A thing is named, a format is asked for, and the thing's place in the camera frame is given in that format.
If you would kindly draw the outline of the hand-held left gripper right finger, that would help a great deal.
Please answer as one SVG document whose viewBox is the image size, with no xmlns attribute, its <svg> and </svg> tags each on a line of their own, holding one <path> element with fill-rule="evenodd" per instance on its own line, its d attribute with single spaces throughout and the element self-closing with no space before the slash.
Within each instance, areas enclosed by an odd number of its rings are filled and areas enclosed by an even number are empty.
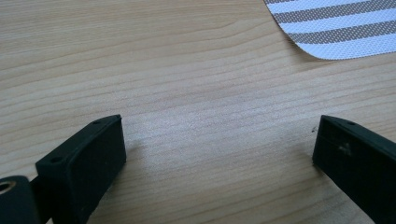
<svg viewBox="0 0 396 224">
<path fill-rule="evenodd" d="M 313 163 L 376 224 L 396 224 L 396 143 L 323 115 Z"/>
</svg>

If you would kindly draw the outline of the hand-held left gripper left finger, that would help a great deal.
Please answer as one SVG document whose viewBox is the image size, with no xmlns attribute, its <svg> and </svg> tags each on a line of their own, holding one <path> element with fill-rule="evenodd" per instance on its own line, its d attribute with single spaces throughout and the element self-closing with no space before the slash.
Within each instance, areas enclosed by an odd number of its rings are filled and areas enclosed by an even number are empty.
<svg viewBox="0 0 396 224">
<path fill-rule="evenodd" d="M 41 220 L 86 224 L 125 162 L 121 116 L 89 123 L 35 164 Z"/>
</svg>

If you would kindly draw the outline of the striped woven placemat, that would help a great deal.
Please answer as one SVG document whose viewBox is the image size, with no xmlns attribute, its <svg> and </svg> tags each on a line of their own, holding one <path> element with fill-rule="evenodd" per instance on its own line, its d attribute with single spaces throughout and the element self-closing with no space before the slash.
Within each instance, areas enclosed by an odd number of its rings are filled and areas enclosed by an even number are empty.
<svg viewBox="0 0 396 224">
<path fill-rule="evenodd" d="M 396 52 L 396 0 L 263 0 L 283 32 L 324 60 Z"/>
</svg>

